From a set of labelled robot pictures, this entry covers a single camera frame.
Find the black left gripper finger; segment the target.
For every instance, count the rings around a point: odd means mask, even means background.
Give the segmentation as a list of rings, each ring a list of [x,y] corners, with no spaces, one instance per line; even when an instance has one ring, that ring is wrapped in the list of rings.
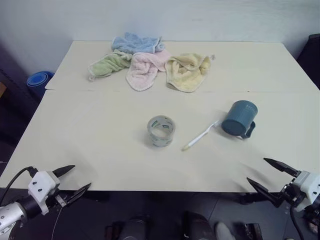
[[[79,198],[81,198],[83,196],[83,194],[90,188],[91,185],[92,185],[92,183],[90,182],[87,185],[76,190],[71,196],[69,196],[65,199],[66,204],[72,204],[73,202],[75,202]]]
[[[63,166],[63,167],[60,167],[60,168],[53,170],[52,173],[57,178],[60,178],[60,177],[64,176],[65,174],[67,174],[68,172],[70,172],[74,167],[75,167],[75,165]]]

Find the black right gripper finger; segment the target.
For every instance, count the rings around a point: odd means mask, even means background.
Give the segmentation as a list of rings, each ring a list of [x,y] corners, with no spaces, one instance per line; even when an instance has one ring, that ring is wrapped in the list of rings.
[[[285,164],[284,162],[281,161],[277,161],[271,158],[263,158],[267,163],[269,163],[271,166],[273,166],[274,168],[276,168],[277,170],[279,170],[280,172],[285,172],[293,177],[298,177],[299,174],[301,173],[300,170],[297,170],[287,164]]]
[[[267,188],[259,184],[258,182],[246,178],[249,184],[257,191],[257,193],[264,196],[268,201],[270,201],[276,208],[278,208],[283,203],[283,198],[278,193],[271,193]]]

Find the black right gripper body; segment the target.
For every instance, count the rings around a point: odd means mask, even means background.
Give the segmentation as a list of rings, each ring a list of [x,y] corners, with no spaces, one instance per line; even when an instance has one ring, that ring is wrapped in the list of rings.
[[[281,190],[284,200],[293,207],[297,207],[304,199],[304,193],[301,191],[301,187],[297,184],[297,178],[301,173],[302,172],[298,170],[293,176],[293,179]]]

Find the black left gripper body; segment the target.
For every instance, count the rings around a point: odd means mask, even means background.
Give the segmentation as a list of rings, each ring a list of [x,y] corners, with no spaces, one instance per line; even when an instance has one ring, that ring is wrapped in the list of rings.
[[[51,175],[53,180],[53,187],[51,190],[51,196],[55,199],[55,202],[59,204],[62,208],[66,207],[71,203],[71,195],[63,193],[60,189],[60,180],[54,174]]]

